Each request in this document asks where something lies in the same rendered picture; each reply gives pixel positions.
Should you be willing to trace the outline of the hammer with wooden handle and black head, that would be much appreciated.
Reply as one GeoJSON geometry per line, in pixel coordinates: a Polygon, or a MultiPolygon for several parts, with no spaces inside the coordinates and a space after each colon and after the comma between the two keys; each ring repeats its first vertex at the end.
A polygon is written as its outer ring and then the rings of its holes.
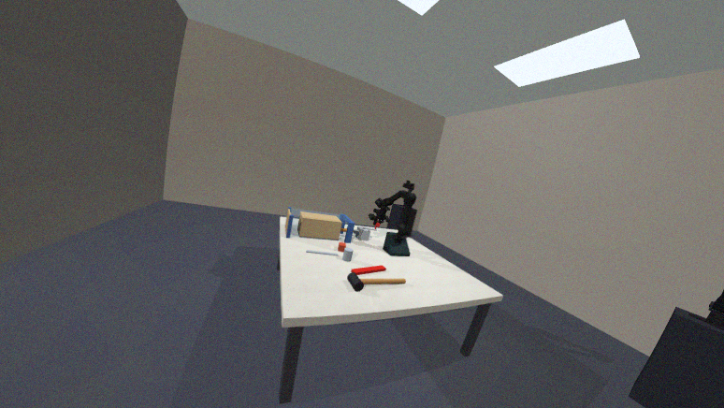
{"type": "Polygon", "coordinates": [[[359,279],[357,275],[352,272],[347,276],[347,280],[351,284],[355,292],[359,292],[363,289],[364,284],[405,284],[404,278],[387,278],[387,279],[359,279]]]}

